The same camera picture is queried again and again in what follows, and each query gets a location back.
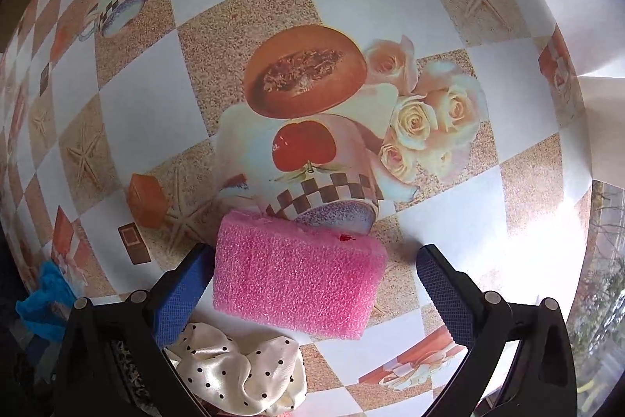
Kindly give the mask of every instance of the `rose print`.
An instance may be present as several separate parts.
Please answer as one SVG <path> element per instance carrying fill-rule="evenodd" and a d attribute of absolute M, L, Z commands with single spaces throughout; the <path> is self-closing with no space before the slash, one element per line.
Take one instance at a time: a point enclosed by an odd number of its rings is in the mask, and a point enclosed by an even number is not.
<path fill-rule="evenodd" d="M 362 54 L 367 62 L 367 84 L 393 84 L 400 96 L 413 91 L 419 75 L 414 45 L 406 36 L 401 43 L 375 40 Z"/>
<path fill-rule="evenodd" d="M 389 128 L 380 149 L 382 165 L 402 183 L 410 184 L 417 177 L 415 152 L 397 141 L 395 130 Z"/>
<path fill-rule="evenodd" d="M 391 116 L 391 126 L 399 143 L 409 149 L 425 149 L 430 133 L 438 129 L 436 111 L 424 103 L 423 98 L 400 98 Z"/>
<path fill-rule="evenodd" d="M 414 182 L 419 165 L 449 184 L 467 166 L 471 142 L 487 119 L 475 78 L 453 62 L 428 63 L 413 95 L 400 98 L 393 110 L 380 160 L 402 183 Z"/>

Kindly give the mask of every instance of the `table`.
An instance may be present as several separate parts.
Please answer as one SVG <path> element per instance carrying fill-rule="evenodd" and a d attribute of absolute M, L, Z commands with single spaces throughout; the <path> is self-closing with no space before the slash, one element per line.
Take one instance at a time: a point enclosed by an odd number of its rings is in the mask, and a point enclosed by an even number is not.
<path fill-rule="evenodd" d="M 296 417 L 420 415 L 440 393 L 464 350 L 413 348 L 445 336 L 421 244 L 483 290 L 571 308 L 590 152 L 544 0 L 32 0 L 0 81 L 0 218 L 31 291 L 52 260 L 77 296 L 118 302 L 232 208 L 386 245 L 360 341 L 286 332 L 309 384 Z M 211 292 L 196 319 L 272 333 Z"/>

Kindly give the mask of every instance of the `pink foam block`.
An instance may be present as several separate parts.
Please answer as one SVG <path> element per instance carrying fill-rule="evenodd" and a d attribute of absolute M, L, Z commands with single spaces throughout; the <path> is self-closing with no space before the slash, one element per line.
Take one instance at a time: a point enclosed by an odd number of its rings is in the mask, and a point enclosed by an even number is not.
<path fill-rule="evenodd" d="M 217 241 L 216 310 L 325 338 L 358 339 L 386 268 L 370 236 L 232 211 Z"/>

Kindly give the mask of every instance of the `white satin fabric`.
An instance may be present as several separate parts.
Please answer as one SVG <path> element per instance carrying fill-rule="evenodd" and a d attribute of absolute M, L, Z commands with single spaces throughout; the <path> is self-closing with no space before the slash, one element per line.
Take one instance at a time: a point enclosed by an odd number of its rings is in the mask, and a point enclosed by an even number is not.
<path fill-rule="evenodd" d="M 234 415 L 277 416 L 297 408 L 306 396 L 299 344 L 285 336 L 243 354 L 215 327 L 188 324 L 168 356 L 192 393 Z"/>

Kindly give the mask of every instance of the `apple print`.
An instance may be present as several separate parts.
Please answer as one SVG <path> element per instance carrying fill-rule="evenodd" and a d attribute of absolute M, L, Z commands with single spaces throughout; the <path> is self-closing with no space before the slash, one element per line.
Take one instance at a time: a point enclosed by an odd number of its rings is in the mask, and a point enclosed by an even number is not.
<path fill-rule="evenodd" d="M 313 120 L 293 122 L 282 126 L 271 148 L 274 164 L 278 170 L 293 172 L 313 165 L 324 165 L 336 156 L 336 144 L 328 129 Z"/>

